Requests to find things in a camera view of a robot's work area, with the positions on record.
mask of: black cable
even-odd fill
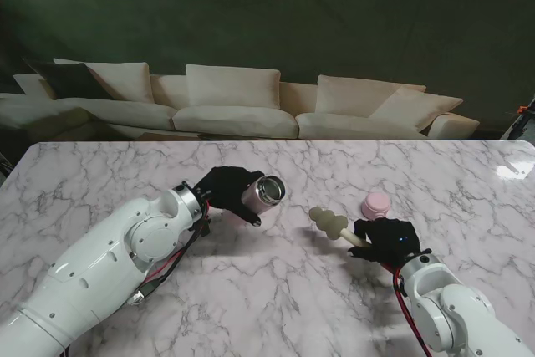
[[[197,226],[197,228],[195,229],[193,234],[191,235],[190,239],[187,241],[186,245],[183,248],[181,248],[181,250],[180,250],[181,251],[181,255],[176,257],[175,261],[173,261],[173,263],[171,264],[169,269],[167,269],[167,271],[163,275],[161,275],[159,278],[157,278],[155,280],[158,280],[159,283],[164,283],[165,282],[165,280],[169,277],[169,275],[171,275],[172,272],[175,270],[176,265],[178,265],[178,263],[181,261],[182,257],[184,257],[184,254],[186,253],[187,249],[195,242],[195,240],[197,238],[199,238],[199,236],[201,235],[201,231],[202,231],[202,229],[203,229],[203,227],[205,225],[206,225],[206,220],[202,219],[199,222],[199,225]]]
[[[186,245],[177,251],[180,254],[178,255],[178,257],[176,257],[175,261],[173,261],[173,263],[167,269],[167,271],[160,277],[154,278],[150,280],[149,282],[141,284],[141,286],[139,287],[139,291],[141,292],[144,298],[149,297],[157,288],[160,287],[162,283],[164,283],[167,280],[169,275],[171,275],[173,271],[175,270],[176,266],[178,265],[182,257],[184,257],[184,254],[186,253],[187,249],[203,233],[203,230],[207,227],[208,222],[209,222],[209,220],[207,219],[209,207],[210,207],[210,204],[207,201],[205,201],[203,205],[204,211],[203,211],[202,217],[199,220],[199,222],[196,224],[193,234],[191,235],[190,239],[187,241]]]

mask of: beige plastic object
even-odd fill
[[[329,209],[323,210],[320,207],[311,208],[308,211],[310,219],[316,222],[319,230],[324,231],[331,240],[337,240],[343,237],[356,247],[370,247],[370,244],[350,232],[348,227],[348,218],[341,215],[334,215]]]

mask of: back cushion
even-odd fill
[[[151,75],[152,96],[157,104],[179,110],[190,105],[185,75]]]
[[[54,59],[56,64],[84,63]],[[147,63],[85,63],[91,74],[115,100],[154,104]]]
[[[279,109],[281,73],[271,69],[186,66],[191,105],[256,106]]]
[[[54,90],[50,88],[46,79],[39,74],[15,74],[13,77],[27,96],[40,99],[56,99]]]
[[[313,113],[316,110],[318,86],[315,84],[280,84],[281,109],[292,116]]]
[[[369,117],[401,87],[425,91],[424,85],[320,75],[316,112]]]

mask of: pink cap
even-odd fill
[[[360,209],[364,216],[371,221],[378,217],[386,217],[386,212],[390,209],[390,199],[382,192],[371,192],[362,203]]]

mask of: white marble surface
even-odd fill
[[[35,145],[0,189],[0,317],[114,208],[210,168],[279,175],[288,198],[259,228],[220,219],[171,280],[80,338],[71,356],[416,356],[390,277],[307,218],[350,218],[391,196],[465,283],[535,349],[535,149],[525,142],[259,141]]]

